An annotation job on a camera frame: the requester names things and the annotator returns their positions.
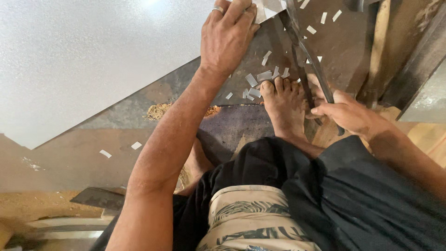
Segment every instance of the person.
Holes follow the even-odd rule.
[[[197,129],[260,27],[256,11],[251,0],[216,1],[200,67],[142,149],[124,207],[92,249],[446,250],[446,172],[340,90],[335,104],[317,90],[311,113],[354,136],[327,149],[310,144],[303,91],[277,77],[260,88],[275,137],[218,167],[207,160]],[[172,195],[184,164],[194,181]]]

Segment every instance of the metal tool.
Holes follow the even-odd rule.
[[[286,0],[286,4],[287,4],[286,12],[285,11],[280,12],[279,17],[289,35],[289,38],[291,39],[291,42],[293,44],[293,49],[295,49],[296,55],[293,53],[293,59],[295,61],[296,67],[299,68],[300,67],[299,64],[303,66],[303,63],[301,62],[303,58],[300,57],[299,60],[297,57],[298,50],[301,50],[308,59],[308,61],[311,63],[311,66],[314,70],[314,73],[316,74],[316,77],[319,80],[322,92],[324,93],[327,102],[334,104],[335,101],[333,99],[333,93],[331,92],[330,87],[328,86],[324,72],[322,71],[321,64],[316,54],[309,48],[309,46],[307,46],[306,41],[304,40],[303,36],[300,33],[300,27],[297,18],[297,9],[294,5],[294,0]],[[310,99],[307,98],[307,100],[308,104],[310,104],[311,102],[310,100],[312,100],[312,98]],[[344,128],[340,127],[339,125],[337,125],[337,127],[338,127],[338,136],[344,135],[345,132]]]

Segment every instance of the bare foot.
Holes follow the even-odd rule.
[[[184,165],[189,169],[193,180],[199,180],[203,173],[214,168],[212,163],[206,158],[206,155],[204,155],[203,147],[198,138],[195,138],[192,150]]]
[[[277,77],[274,85],[269,81],[261,84],[260,92],[265,100],[265,109],[277,137],[285,140],[296,136],[308,142],[304,134],[304,90],[297,82]]]

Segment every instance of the silver ring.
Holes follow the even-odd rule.
[[[213,12],[214,10],[218,10],[222,13],[222,15],[224,15],[224,9],[221,6],[214,5],[214,8],[211,10],[211,12]]]

